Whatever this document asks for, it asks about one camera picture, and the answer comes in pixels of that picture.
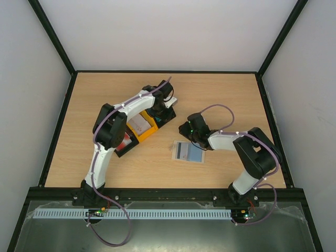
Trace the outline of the red patterned credit card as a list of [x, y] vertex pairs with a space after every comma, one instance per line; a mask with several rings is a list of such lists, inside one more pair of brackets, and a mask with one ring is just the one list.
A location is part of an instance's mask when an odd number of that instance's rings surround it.
[[176, 159], [188, 161], [189, 143], [178, 141], [176, 144]]

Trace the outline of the beige card holder wallet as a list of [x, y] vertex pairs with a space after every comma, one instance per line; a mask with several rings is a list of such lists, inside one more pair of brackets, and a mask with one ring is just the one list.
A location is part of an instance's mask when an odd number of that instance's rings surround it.
[[[176, 144], [178, 141], [173, 142], [172, 147], [172, 160], [177, 160], [176, 155]], [[189, 153], [188, 153], [188, 161], [185, 162], [194, 162], [194, 163], [204, 163], [205, 162], [205, 151], [200, 148], [198, 144], [188, 142], [189, 143]]]

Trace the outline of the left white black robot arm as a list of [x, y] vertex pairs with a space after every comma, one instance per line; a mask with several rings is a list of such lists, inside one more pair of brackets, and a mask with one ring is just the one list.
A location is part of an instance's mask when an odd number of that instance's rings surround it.
[[106, 171], [116, 148], [122, 143], [127, 123], [144, 112], [161, 128], [176, 117], [173, 109], [177, 98], [170, 79], [158, 86], [147, 85], [134, 97], [120, 104], [104, 104], [93, 127], [94, 153], [88, 174], [81, 182], [83, 194], [92, 201], [102, 195]]

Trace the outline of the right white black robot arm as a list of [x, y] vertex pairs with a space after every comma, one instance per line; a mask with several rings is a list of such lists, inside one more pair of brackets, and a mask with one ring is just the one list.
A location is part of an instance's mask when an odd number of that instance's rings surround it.
[[202, 150], [236, 151], [244, 167], [244, 171], [228, 187], [229, 200], [236, 206], [245, 202], [252, 189], [257, 189], [262, 181], [281, 167], [282, 154], [258, 127], [243, 132], [210, 130], [198, 112], [188, 116], [178, 129], [180, 135], [198, 144]]

